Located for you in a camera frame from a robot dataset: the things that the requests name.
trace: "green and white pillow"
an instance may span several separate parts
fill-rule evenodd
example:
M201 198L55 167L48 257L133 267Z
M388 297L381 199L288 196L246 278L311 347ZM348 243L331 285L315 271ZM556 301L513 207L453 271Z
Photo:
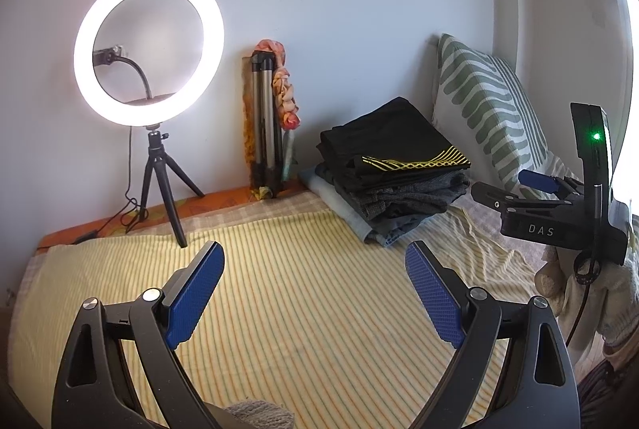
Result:
M442 36L438 54L433 125L471 161L470 177L525 197L548 198L520 186L519 172L529 169L556 177L571 172L549 151L512 68L449 34Z

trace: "ring light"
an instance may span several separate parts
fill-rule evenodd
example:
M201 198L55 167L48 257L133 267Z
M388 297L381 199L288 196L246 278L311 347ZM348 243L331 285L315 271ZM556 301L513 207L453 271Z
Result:
M75 79L89 106L105 119L125 126L148 126L182 113L204 92L213 79L222 58L224 24L215 0L188 0L202 21L204 41L202 57L191 79L174 95L148 105L129 105L107 94L93 69L93 45L109 13L124 0L97 0L84 17L73 52Z

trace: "yellow line pattern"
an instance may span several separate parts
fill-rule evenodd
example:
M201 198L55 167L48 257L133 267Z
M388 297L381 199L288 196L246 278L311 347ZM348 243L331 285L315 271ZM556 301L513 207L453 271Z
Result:
M534 293L522 256L475 230L456 207L392 249L360 243L330 211L187 238L186 249L172 236L143 235L49 252L14 325L12 353L12 385L43 427L82 300L132 300L186 266L206 240L222 244L226 269L177 354L204 401L266 399L295 412L298 429L403 429L432 393L453 350L437 337L406 274L404 250L414 239L495 297L524 302ZM125 351L146 415L164 423L135 345L126 342ZM487 409L505 351L499 341L467 423Z
M404 169L427 169L427 168L435 168L435 167L450 167L453 165L465 165L470 164L470 161L464 156L464 154L459 151L459 149L455 148L455 146L451 146L448 149L444 149L439 155L435 158L430 159L430 161L426 162L401 162L395 161L393 159L380 160L375 159L374 157L362 157L362 162L366 164L371 164L375 166L377 169L381 169L382 171L399 171Z

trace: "black mini tripod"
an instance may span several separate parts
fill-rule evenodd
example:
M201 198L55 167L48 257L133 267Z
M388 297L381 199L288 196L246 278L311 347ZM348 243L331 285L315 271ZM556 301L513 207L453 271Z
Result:
M175 207L173 200L173 193L171 192L171 185L169 183L169 175L166 171L166 166L170 167L173 172L181 178L181 180L191 188L193 193L202 198L204 193L199 189L197 185L188 177L184 170L175 162L171 156L164 150L162 141L168 138L168 133L160 133L158 128L160 125L154 125L147 127L149 131L149 158L146 161L145 177L142 183L142 196L140 197L140 221L146 220L148 216L148 209L146 208L146 201L149 197L149 187L151 187L151 173L155 170L155 176L158 179L158 185L160 186L160 192L162 193L162 200L164 201L164 207L166 213L169 216L171 227L175 238L180 244L180 247L187 246L187 239L184 237L184 231L180 224L180 217Z

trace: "textured blue pad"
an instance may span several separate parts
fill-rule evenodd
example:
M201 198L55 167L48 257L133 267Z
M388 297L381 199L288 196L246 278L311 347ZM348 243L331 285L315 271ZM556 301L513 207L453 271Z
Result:
M535 173L528 169L522 169L519 173L520 184L533 189L538 189L544 193L553 194L559 191L559 184L553 177Z
M224 250L221 245L216 244L184 285L169 310L169 327L165 339L170 349L174 350L178 344L191 338L223 271Z
M406 249L406 271L440 339L458 349L466 337L459 305L414 243Z

